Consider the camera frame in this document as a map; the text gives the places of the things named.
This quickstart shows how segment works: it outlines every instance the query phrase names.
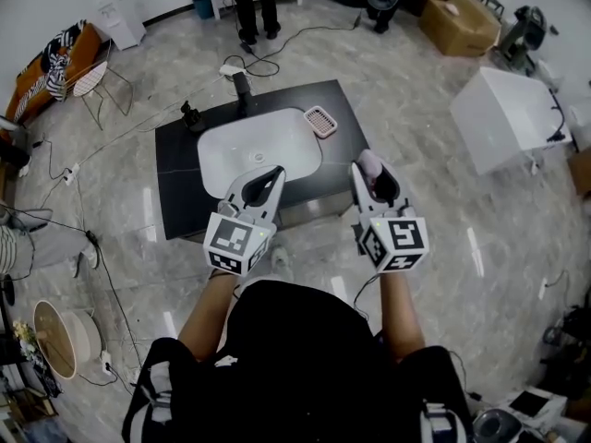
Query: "white basin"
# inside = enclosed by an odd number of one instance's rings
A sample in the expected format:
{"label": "white basin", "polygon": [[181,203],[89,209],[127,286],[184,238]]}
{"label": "white basin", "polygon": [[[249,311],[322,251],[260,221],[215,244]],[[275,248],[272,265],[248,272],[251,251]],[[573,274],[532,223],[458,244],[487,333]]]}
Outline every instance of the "white basin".
{"label": "white basin", "polygon": [[285,108],[206,131],[197,151],[208,194],[224,198],[239,175],[258,167],[282,166],[286,182],[316,172],[322,153],[303,113]]}
{"label": "white basin", "polygon": [[452,116],[479,174],[520,161],[522,153],[573,140],[547,142],[560,126],[556,103],[539,80],[480,67],[452,102]]}

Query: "white wall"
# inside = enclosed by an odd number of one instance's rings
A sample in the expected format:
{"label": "white wall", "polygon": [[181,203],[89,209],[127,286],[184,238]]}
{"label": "white wall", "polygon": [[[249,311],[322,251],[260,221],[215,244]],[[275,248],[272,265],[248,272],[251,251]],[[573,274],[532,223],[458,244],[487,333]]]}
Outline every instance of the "white wall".
{"label": "white wall", "polygon": [[591,0],[500,0],[506,15],[519,6],[539,6],[559,36],[548,34],[539,56],[565,76],[559,93],[562,104],[591,102]]}
{"label": "white wall", "polygon": [[[191,0],[135,0],[142,21]],[[94,0],[0,0],[0,114],[12,97],[18,72],[57,32],[87,19],[100,28]]]}

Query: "gray floor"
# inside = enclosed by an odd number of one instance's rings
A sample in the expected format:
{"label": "gray floor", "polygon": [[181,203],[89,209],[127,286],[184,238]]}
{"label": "gray floor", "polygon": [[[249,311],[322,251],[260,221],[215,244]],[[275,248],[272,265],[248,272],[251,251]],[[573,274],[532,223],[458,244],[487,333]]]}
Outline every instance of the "gray floor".
{"label": "gray floor", "polygon": [[[303,7],[294,1],[279,5],[283,31],[275,42],[261,39],[260,54],[277,49],[301,28],[348,26],[356,17],[356,10],[329,0],[304,2]],[[396,15],[383,36],[371,32],[369,23],[364,16],[355,31],[301,35],[274,58],[281,72],[253,78],[253,89],[340,81],[370,147],[400,168],[427,218],[432,251],[409,279],[428,342],[458,352],[468,387],[491,401],[532,378],[545,352],[539,344],[543,329],[581,297],[591,272],[589,223],[561,149],[545,152],[541,172],[533,177],[525,166],[476,175],[448,107],[478,64],[485,63],[442,57],[416,19],[405,13]],[[129,117],[105,100],[102,132],[80,99],[68,99],[54,104],[31,127],[33,138],[45,133],[54,143],[54,175],[116,139],[82,163],[79,197],[76,188],[62,184],[47,206],[58,221],[74,224],[83,217],[100,237],[142,355],[151,341],[170,333],[164,312],[170,312],[180,330],[204,286],[207,268],[198,245],[164,239],[154,134],[140,130],[178,117],[185,99],[200,109],[233,100],[231,83],[212,81],[224,58],[240,53],[236,43],[232,15],[206,22],[193,13],[167,19],[148,28],[140,47],[113,50],[110,56],[110,64],[135,86]],[[254,68],[270,70],[265,65]],[[123,100],[123,86],[107,77]],[[38,207],[47,196],[54,184],[47,175],[48,161],[48,145],[35,150],[30,174],[18,182],[18,208]],[[352,300],[372,270],[356,255],[349,224],[346,218],[328,219],[277,235],[292,255],[297,282],[331,292],[331,278],[342,276],[347,300]],[[94,307],[115,368],[130,378],[138,361],[104,269],[83,266],[76,280],[68,277],[65,265],[35,271],[18,284],[12,316],[31,320],[42,297]],[[268,259],[258,268],[266,272]],[[569,271],[570,286],[549,289],[540,302],[542,278],[554,279],[562,268]],[[378,330],[375,285],[359,305]],[[106,380],[98,364],[83,375]],[[72,440],[119,441],[130,399],[119,383],[96,388],[76,377],[61,385],[65,394],[54,404]]]}

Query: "person's legs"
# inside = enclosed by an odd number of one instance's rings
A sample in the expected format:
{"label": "person's legs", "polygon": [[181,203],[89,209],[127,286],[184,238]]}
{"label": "person's legs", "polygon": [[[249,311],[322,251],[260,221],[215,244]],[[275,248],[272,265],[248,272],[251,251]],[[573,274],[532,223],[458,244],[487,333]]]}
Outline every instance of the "person's legs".
{"label": "person's legs", "polygon": [[238,32],[240,39],[247,44],[257,42],[255,36],[257,31],[257,18],[255,15],[255,5],[252,0],[235,0],[236,12],[242,30]]}
{"label": "person's legs", "polygon": [[267,38],[274,40],[281,29],[281,25],[277,22],[277,4],[275,4],[274,0],[260,0],[260,4]]}
{"label": "person's legs", "polygon": [[379,34],[382,34],[388,30],[388,22],[392,19],[394,13],[396,13],[396,8],[397,6],[391,8],[390,10],[384,10],[379,12],[374,31],[376,31]]}
{"label": "person's legs", "polygon": [[[32,268],[44,268],[60,262],[70,261],[72,273],[78,272],[78,256],[82,253],[90,262],[92,268],[98,266],[98,255],[95,247],[86,234],[58,225],[48,224],[30,234],[35,250]],[[29,237],[19,235],[17,239],[17,260],[13,270],[29,271],[32,248]]]}
{"label": "person's legs", "polygon": [[374,21],[378,19],[378,15],[380,12],[376,10],[373,6],[368,5],[368,17],[369,19],[373,19]]}

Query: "faucet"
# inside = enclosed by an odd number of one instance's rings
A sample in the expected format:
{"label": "faucet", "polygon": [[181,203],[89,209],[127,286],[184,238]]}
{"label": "faucet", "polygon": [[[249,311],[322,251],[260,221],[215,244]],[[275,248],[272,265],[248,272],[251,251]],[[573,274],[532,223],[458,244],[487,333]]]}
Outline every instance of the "faucet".
{"label": "faucet", "polygon": [[247,108],[252,95],[250,94],[250,84],[248,84],[247,76],[242,72],[237,72],[232,76],[234,87],[236,88],[236,95],[238,96],[238,117],[247,117]]}

